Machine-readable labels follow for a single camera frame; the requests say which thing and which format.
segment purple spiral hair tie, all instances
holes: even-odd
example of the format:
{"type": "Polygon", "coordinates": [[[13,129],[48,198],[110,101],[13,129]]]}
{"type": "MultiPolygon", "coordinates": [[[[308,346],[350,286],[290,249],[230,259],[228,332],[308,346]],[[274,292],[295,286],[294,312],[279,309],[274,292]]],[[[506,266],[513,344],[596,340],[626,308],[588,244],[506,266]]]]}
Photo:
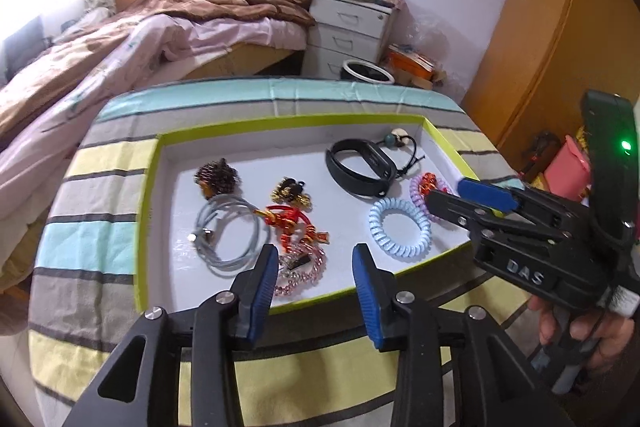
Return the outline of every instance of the purple spiral hair tie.
{"type": "MultiPolygon", "coordinates": [[[[420,194],[420,181],[422,179],[422,176],[423,174],[418,174],[416,177],[412,178],[411,184],[409,185],[409,195],[411,196],[411,200],[413,201],[414,205],[420,208],[420,210],[427,216],[429,216],[432,221],[440,222],[441,219],[439,217],[433,216],[433,214],[429,213],[429,211],[427,210],[427,205],[424,204],[424,198],[420,194]]],[[[443,190],[444,188],[446,188],[449,194],[453,194],[453,190],[451,190],[449,184],[439,176],[436,176],[436,187],[438,188],[438,190],[443,190]]]]}

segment wooden wardrobe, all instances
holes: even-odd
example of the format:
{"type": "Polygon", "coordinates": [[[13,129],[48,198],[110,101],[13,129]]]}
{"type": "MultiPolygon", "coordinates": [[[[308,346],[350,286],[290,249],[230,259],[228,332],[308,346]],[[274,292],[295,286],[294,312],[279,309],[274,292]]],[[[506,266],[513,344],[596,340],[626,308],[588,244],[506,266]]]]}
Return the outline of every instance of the wooden wardrobe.
{"type": "Polygon", "coordinates": [[[514,169],[541,131],[582,124],[586,89],[640,93],[640,12],[633,0],[506,0],[462,107],[514,169]]]}

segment drawer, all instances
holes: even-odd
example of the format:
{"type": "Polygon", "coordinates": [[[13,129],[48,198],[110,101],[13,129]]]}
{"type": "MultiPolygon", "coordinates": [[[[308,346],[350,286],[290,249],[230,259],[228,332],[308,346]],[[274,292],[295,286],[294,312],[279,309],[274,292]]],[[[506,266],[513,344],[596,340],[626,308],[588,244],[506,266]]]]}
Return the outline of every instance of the drawer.
{"type": "Polygon", "coordinates": [[[380,41],[363,35],[319,24],[309,30],[309,44],[318,48],[332,50],[338,53],[346,53],[351,57],[361,58],[369,62],[378,61],[378,48],[380,41]]]}
{"type": "Polygon", "coordinates": [[[389,15],[340,0],[313,0],[311,15],[316,21],[379,39],[385,32],[389,15]]]}
{"type": "Polygon", "coordinates": [[[308,46],[305,59],[302,62],[302,74],[306,78],[325,78],[327,80],[339,80],[342,63],[351,55],[338,53],[331,50],[308,46]]]}

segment floor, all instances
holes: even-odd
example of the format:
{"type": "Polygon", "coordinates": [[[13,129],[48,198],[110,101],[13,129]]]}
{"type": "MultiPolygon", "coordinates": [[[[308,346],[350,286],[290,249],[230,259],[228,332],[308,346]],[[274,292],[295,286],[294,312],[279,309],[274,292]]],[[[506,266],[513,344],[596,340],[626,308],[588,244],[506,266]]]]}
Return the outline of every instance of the floor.
{"type": "Polygon", "coordinates": [[[27,331],[0,337],[0,377],[33,427],[44,427],[29,370],[27,331]]]}

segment white nightstand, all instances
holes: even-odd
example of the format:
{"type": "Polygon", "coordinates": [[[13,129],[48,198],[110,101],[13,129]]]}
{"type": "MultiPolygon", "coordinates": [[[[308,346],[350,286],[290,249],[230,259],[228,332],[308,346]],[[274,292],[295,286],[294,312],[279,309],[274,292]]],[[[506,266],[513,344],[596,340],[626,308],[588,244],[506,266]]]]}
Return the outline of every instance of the white nightstand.
{"type": "Polygon", "coordinates": [[[398,14],[352,0],[313,0],[309,11],[318,24],[309,30],[302,76],[336,80],[348,58],[378,63],[398,14]]]}

